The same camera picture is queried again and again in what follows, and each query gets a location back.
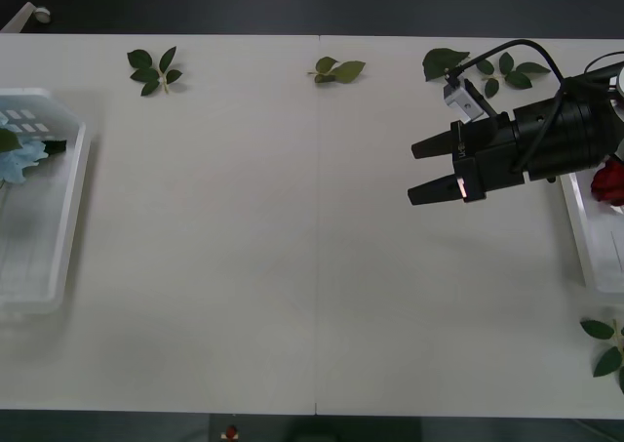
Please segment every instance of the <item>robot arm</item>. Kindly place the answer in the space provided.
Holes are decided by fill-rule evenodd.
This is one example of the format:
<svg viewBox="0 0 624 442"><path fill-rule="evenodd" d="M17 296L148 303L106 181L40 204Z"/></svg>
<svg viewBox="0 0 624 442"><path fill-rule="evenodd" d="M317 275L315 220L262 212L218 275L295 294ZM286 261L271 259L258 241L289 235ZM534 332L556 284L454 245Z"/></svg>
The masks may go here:
<svg viewBox="0 0 624 442"><path fill-rule="evenodd" d="M560 89L548 100L514 110L512 120L496 113L469 80L468 67L515 45L528 45L548 62ZM411 147L416 159L452 155L454 174L408 191L412 205L486 198L488 191L581 171L616 153L624 140L624 61L564 78L548 53L528 40L503 44L452 70L446 76L445 102L460 121ZM484 113L487 118L477 120Z"/></svg>

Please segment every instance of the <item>plastic tray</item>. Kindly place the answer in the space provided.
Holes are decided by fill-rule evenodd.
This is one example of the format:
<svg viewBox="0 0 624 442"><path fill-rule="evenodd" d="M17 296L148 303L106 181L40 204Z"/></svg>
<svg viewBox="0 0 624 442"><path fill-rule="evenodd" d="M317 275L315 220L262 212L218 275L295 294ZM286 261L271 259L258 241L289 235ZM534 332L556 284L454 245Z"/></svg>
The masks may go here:
<svg viewBox="0 0 624 442"><path fill-rule="evenodd" d="M624 301L624 215L592 197L597 169L561 177L585 284L609 301Z"/></svg>
<svg viewBox="0 0 624 442"><path fill-rule="evenodd" d="M90 139L86 125L40 89L0 90L0 118L39 140L67 140L63 154L0 189L0 311L44 313L63 296Z"/></svg>

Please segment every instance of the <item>red flower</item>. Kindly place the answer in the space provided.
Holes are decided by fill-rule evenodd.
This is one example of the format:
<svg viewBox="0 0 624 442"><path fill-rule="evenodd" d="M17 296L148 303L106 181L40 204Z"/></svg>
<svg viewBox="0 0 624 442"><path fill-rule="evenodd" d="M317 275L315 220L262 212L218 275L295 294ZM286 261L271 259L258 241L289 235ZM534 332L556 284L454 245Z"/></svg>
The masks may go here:
<svg viewBox="0 0 624 442"><path fill-rule="evenodd" d="M624 165L608 159L602 169L596 172L592 180L592 195L598 201L613 206L624 205Z"/></svg>

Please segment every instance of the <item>table surface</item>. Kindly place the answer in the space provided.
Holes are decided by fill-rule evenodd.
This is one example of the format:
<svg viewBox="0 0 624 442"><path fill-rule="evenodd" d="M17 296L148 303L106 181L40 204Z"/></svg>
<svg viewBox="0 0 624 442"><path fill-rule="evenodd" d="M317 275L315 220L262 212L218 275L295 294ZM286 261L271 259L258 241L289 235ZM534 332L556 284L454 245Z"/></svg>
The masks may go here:
<svg viewBox="0 0 624 442"><path fill-rule="evenodd" d="M564 74L621 41L544 40ZM0 327L0 407L620 418L593 379L592 303L558 184L414 208L448 174L434 47L499 39L0 36L4 87L43 87L95 142L67 297ZM178 46L170 96L126 52ZM349 86L305 71L364 60ZM512 54L540 60L531 50ZM502 86L499 110L546 99Z"/></svg>

